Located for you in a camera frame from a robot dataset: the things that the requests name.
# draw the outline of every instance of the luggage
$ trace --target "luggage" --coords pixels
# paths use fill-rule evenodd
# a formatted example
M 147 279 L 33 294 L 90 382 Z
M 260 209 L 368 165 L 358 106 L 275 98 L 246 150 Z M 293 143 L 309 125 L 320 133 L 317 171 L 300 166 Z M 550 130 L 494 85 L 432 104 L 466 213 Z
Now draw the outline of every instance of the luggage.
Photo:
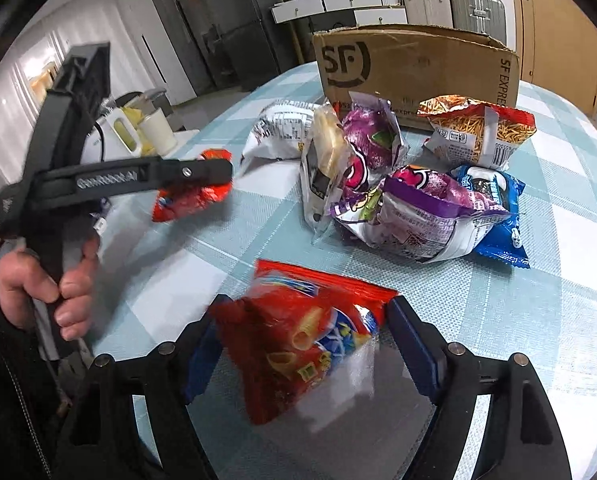
M 407 23 L 453 27 L 450 0 L 403 0 Z
M 451 2 L 455 28 L 481 32 L 506 44 L 505 6 L 501 0 L 451 0 Z

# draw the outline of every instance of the wooden door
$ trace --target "wooden door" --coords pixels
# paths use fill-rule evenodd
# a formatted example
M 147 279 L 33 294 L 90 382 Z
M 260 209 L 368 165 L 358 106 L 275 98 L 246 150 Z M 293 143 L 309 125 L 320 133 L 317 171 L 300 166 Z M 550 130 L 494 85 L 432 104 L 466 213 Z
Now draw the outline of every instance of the wooden door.
M 572 0 L 514 0 L 521 79 L 597 111 L 597 28 Z

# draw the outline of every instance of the hand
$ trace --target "hand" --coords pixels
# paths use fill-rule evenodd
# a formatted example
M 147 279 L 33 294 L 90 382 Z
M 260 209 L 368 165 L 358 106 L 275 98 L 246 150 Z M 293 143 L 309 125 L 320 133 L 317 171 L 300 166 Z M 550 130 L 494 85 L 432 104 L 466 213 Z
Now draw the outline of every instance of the hand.
M 61 336 L 66 341 L 84 336 L 92 323 L 98 248 L 98 235 L 86 241 L 83 259 L 63 274 L 59 285 L 43 270 L 38 259 L 23 248 L 3 256 L 0 259 L 0 305 L 5 318 L 15 327 L 28 330 L 34 326 L 34 310 L 28 297 L 53 303 L 62 296 L 65 301 L 54 313 Z

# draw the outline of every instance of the box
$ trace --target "box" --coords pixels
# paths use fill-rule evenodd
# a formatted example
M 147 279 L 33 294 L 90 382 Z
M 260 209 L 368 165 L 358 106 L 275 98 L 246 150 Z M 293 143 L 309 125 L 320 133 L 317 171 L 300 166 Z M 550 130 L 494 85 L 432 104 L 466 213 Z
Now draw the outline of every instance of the box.
M 519 58 L 484 34 L 432 25 L 370 25 L 314 34 L 325 96 L 350 108 L 350 90 L 377 92 L 402 126 L 431 129 L 421 101 L 460 94 L 515 107 Z

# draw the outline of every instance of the light blue tablecloth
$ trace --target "light blue tablecloth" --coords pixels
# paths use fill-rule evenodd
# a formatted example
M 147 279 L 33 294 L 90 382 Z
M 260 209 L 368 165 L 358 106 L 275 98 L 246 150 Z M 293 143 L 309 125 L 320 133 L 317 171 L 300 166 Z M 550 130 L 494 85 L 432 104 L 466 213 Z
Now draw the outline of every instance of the light blue tablecloth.
M 316 65 L 298 67 L 223 113 L 176 156 L 225 146 L 238 163 L 266 104 L 321 96 Z M 176 339 L 217 293 L 243 293 L 259 257 L 357 276 L 398 289 L 421 319 L 475 354 L 526 353 L 559 420 L 573 477 L 589 478 L 597 469 L 597 131 L 572 104 L 531 84 L 521 83 L 517 106 L 533 112 L 538 127 L 509 169 L 527 184 L 521 234 L 531 269 L 471 255 L 421 266 L 360 244 L 313 245 L 298 163 L 268 162 L 237 178 L 227 202 L 173 224 L 150 223 L 154 193 L 117 200 L 102 237 L 96 352 L 123 359 Z M 421 152 L 424 136 L 407 138 Z M 224 356 L 190 414 L 221 479 L 391 479 L 431 410 L 399 359 L 384 337 L 296 409 L 253 428 Z M 458 478 L 469 478 L 486 405 L 479 402 Z M 136 412 L 149 441 L 140 399 Z

